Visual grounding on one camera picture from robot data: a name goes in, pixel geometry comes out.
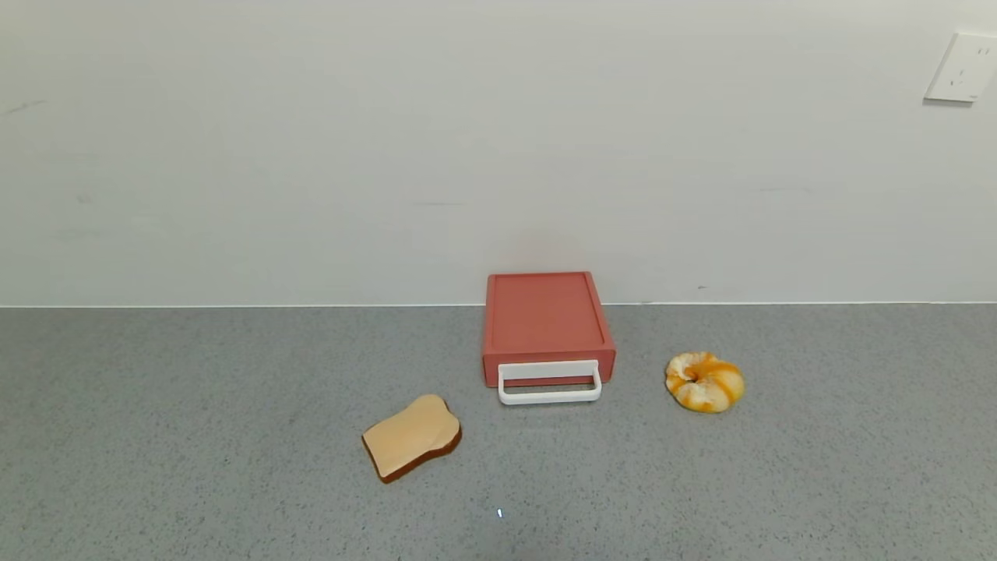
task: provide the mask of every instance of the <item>toy bagel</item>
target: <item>toy bagel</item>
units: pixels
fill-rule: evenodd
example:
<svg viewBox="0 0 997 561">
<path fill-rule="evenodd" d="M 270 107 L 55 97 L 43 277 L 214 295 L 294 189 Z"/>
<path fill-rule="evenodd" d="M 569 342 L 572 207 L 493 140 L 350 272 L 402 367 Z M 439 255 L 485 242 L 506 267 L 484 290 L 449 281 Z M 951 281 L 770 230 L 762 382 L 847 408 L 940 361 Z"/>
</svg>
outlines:
<svg viewBox="0 0 997 561">
<path fill-rule="evenodd" d="M 665 385 L 683 407 L 703 413 L 726 411 L 745 392 L 741 369 L 712 352 L 683 352 L 672 358 L 665 368 Z"/>
</svg>

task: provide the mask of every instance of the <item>outlet cover plate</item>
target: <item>outlet cover plate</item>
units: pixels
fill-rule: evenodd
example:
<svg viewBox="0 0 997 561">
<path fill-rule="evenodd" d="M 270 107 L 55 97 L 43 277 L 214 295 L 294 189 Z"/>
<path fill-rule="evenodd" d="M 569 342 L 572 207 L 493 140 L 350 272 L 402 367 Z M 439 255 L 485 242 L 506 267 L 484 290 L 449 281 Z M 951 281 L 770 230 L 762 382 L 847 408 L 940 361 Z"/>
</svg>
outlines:
<svg viewBox="0 0 997 561">
<path fill-rule="evenodd" d="M 997 71 L 997 37 L 956 33 L 924 96 L 973 103 Z"/>
</svg>

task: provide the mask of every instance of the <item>toy bread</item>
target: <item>toy bread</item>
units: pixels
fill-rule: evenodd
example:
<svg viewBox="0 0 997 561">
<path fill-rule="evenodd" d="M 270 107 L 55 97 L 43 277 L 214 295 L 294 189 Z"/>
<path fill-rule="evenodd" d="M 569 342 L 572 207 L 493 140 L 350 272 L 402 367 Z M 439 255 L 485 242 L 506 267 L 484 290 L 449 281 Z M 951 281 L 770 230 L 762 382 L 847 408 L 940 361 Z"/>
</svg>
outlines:
<svg viewBox="0 0 997 561">
<path fill-rule="evenodd" d="M 741 369 L 712 352 L 683 352 L 668 362 L 665 385 L 687 409 L 726 411 L 745 392 Z"/>
<path fill-rule="evenodd" d="M 368 428 L 363 439 L 378 477 L 390 483 L 417 465 L 452 452 L 461 441 L 461 422 L 441 397 L 427 394 Z"/>
</svg>

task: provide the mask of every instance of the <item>bread slice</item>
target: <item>bread slice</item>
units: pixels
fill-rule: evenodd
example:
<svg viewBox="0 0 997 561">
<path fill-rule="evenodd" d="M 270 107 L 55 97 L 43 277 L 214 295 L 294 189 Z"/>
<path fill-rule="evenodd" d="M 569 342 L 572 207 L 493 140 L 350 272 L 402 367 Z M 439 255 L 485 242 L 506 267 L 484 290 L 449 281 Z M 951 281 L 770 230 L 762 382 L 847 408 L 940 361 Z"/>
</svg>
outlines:
<svg viewBox="0 0 997 561">
<path fill-rule="evenodd" d="M 461 441 L 461 422 L 441 397 L 430 393 L 368 428 L 363 439 L 378 477 L 391 483 L 417 465 L 454 451 Z"/>
</svg>

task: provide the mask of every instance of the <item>gray countertop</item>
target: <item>gray countertop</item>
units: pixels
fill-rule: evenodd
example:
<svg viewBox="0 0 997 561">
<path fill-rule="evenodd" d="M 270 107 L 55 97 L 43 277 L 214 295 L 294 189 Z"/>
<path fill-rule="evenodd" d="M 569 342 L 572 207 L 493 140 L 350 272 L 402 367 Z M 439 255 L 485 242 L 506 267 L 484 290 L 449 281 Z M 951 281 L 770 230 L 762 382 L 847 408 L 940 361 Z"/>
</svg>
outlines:
<svg viewBox="0 0 997 561">
<path fill-rule="evenodd" d="M 609 307 L 602 397 L 519 408 L 482 312 L 0 310 L 0 559 L 997 558 L 997 306 Z M 733 409 L 668 395 L 689 349 Z M 464 439 L 384 485 L 428 392 Z"/>
</svg>

